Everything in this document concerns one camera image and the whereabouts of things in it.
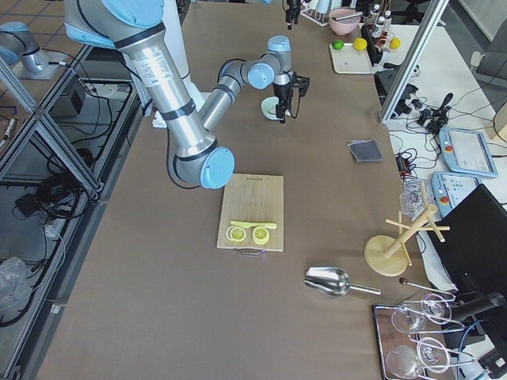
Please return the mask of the light green bowl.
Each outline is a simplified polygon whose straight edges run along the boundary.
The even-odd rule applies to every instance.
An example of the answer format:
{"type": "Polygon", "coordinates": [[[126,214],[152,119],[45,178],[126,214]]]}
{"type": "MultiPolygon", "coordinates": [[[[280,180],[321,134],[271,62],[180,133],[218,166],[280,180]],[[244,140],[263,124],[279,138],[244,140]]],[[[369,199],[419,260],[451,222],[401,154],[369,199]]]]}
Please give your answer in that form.
{"type": "Polygon", "coordinates": [[[276,96],[266,97],[261,102],[261,111],[266,119],[281,121],[282,118],[276,115],[276,106],[278,105],[279,98],[276,96]]]}

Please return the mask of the pink ribbed bowl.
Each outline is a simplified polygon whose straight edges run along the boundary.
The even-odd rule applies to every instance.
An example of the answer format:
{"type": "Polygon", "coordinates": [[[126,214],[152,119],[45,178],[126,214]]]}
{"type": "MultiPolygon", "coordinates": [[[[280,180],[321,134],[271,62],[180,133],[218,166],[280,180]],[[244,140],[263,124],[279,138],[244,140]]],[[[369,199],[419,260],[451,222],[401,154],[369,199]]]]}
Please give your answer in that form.
{"type": "Polygon", "coordinates": [[[346,35],[353,31],[360,22],[361,16],[355,14],[354,9],[340,8],[333,9],[329,12],[329,26],[330,29],[339,36],[346,35]]]}

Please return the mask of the white dish rack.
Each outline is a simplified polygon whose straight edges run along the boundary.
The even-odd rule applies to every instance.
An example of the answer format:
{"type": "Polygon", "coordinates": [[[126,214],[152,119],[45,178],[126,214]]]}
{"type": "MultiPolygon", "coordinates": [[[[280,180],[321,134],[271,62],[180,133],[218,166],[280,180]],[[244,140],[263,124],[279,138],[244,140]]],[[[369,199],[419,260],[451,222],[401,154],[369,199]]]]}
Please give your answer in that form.
{"type": "Polygon", "coordinates": [[[301,1],[301,15],[319,26],[327,26],[329,24],[329,12],[332,9],[333,3],[333,0],[301,1]]]}

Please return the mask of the green lime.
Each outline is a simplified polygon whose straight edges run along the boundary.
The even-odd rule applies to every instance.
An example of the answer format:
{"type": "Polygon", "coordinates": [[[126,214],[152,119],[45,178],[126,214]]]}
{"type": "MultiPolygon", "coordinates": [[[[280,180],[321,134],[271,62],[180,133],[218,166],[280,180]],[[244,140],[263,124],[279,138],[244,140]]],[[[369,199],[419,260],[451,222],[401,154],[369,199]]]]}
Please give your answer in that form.
{"type": "Polygon", "coordinates": [[[341,50],[344,47],[344,43],[341,40],[335,40],[332,43],[333,49],[335,50],[341,50]]]}

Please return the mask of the yellow lemon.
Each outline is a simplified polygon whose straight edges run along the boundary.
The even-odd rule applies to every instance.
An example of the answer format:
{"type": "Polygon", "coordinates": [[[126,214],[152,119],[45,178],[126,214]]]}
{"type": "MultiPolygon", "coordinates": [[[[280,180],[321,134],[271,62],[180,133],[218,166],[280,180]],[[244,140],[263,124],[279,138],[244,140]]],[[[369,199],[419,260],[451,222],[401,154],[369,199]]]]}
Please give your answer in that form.
{"type": "Polygon", "coordinates": [[[356,38],[353,41],[353,47],[356,51],[365,51],[368,47],[368,42],[364,38],[356,38]]]}

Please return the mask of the bottle caddy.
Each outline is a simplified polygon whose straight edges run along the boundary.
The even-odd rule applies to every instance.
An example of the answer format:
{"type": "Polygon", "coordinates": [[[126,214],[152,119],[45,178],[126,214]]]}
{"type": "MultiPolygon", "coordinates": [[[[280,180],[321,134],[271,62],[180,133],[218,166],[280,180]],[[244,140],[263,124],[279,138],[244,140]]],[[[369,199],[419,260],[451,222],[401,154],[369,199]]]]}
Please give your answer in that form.
{"type": "Polygon", "coordinates": [[[386,44],[391,32],[391,22],[391,11],[389,9],[383,13],[380,13],[378,9],[372,11],[367,26],[376,47],[381,48],[386,44]]]}

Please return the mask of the yellow plastic knife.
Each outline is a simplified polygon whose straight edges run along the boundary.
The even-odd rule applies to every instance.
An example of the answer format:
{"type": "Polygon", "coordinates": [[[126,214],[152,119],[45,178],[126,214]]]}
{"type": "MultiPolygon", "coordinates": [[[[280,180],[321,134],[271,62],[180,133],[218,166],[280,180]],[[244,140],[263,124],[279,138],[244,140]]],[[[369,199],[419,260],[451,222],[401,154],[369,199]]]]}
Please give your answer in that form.
{"type": "Polygon", "coordinates": [[[230,224],[232,226],[238,226],[245,229],[258,226],[264,227],[268,230],[275,230],[277,228],[277,224],[275,222],[241,222],[231,220],[230,224]]]}

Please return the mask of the lemon slice near blade end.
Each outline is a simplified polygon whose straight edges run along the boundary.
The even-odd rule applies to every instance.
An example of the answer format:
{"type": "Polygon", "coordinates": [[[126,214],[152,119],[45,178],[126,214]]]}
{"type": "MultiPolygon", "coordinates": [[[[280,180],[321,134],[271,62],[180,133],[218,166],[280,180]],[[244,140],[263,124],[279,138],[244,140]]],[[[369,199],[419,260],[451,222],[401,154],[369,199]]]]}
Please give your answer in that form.
{"type": "Polygon", "coordinates": [[[226,229],[226,238],[232,242],[241,242],[246,240],[246,230],[240,226],[229,226],[226,229]]]}

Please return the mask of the clear plastic bag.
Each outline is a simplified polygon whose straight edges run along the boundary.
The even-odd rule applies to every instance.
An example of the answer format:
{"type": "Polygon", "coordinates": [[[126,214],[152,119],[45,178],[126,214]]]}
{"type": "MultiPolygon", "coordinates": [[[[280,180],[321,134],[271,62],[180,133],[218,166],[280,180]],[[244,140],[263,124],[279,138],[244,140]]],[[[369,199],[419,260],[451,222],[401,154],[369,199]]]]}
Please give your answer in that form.
{"type": "Polygon", "coordinates": [[[425,209],[425,203],[433,203],[433,193],[429,180],[409,179],[403,183],[399,197],[401,212],[412,219],[425,209]]]}

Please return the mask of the upper blue teach pendant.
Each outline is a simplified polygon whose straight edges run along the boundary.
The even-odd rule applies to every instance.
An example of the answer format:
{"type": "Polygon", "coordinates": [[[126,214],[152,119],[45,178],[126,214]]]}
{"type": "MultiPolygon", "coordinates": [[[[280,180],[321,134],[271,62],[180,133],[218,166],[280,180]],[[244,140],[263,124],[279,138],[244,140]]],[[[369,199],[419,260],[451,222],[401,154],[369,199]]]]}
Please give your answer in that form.
{"type": "Polygon", "coordinates": [[[443,127],[438,139],[444,162],[452,172],[498,177],[492,154],[481,132],[443,127]]]}

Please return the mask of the steel scoop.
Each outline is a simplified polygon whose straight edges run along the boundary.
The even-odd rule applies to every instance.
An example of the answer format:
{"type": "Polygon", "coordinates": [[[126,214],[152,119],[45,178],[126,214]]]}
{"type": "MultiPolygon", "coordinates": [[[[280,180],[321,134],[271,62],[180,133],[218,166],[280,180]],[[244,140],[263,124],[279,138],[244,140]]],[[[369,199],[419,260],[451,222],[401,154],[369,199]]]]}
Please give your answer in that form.
{"type": "Polygon", "coordinates": [[[310,267],[304,275],[304,284],[333,297],[346,295],[349,291],[361,291],[372,295],[381,295],[382,291],[352,283],[347,271],[337,267],[310,267]]]}

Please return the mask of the upper wine glass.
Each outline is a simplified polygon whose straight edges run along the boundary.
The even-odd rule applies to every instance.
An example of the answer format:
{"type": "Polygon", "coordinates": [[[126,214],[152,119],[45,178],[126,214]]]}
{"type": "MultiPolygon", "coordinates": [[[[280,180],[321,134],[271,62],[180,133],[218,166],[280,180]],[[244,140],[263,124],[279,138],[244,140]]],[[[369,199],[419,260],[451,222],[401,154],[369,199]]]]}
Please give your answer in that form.
{"type": "Polygon", "coordinates": [[[393,327],[400,333],[430,333],[451,320],[451,307],[440,295],[429,293],[420,301],[407,300],[395,307],[393,327]]]}

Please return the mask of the lower wine glass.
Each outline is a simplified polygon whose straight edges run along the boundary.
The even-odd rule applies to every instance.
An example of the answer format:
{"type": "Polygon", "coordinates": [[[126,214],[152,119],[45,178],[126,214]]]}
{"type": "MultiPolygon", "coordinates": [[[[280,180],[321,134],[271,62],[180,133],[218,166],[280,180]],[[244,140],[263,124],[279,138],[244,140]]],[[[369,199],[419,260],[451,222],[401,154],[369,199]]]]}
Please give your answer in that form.
{"type": "Polygon", "coordinates": [[[398,345],[385,359],[390,378],[432,379],[431,374],[442,374],[450,367],[450,356],[444,345],[430,337],[422,338],[415,346],[398,345]]]}

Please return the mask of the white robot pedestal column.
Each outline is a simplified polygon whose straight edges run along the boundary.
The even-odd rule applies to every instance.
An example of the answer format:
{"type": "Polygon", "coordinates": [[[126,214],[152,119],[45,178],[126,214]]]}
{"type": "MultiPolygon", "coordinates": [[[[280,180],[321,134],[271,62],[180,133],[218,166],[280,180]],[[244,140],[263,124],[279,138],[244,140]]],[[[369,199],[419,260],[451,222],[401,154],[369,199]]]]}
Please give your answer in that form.
{"type": "Polygon", "coordinates": [[[154,121],[153,125],[161,127],[163,120],[167,132],[178,137],[187,128],[181,126],[181,120],[168,120],[166,117],[190,99],[193,100],[196,111],[200,111],[209,93],[199,91],[191,79],[176,2],[164,1],[163,5],[166,47],[162,49],[162,61],[169,64],[169,75],[167,78],[162,76],[159,86],[149,88],[149,91],[154,95],[154,104],[159,110],[158,122],[154,121]]]}

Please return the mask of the aluminium frame post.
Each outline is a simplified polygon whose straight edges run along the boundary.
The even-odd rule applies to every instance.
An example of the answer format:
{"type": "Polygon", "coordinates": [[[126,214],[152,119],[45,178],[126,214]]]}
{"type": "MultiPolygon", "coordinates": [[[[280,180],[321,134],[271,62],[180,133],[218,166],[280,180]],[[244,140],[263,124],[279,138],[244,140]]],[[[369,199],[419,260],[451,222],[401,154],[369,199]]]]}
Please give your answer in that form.
{"type": "Polygon", "coordinates": [[[440,20],[448,3],[449,0],[432,0],[429,3],[425,16],[415,33],[402,65],[395,76],[393,85],[379,112],[379,122],[381,124],[385,124],[391,118],[391,115],[394,112],[406,85],[408,84],[410,75],[421,57],[426,44],[429,42],[429,38],[437,26],[438,21],[440,20]]]}

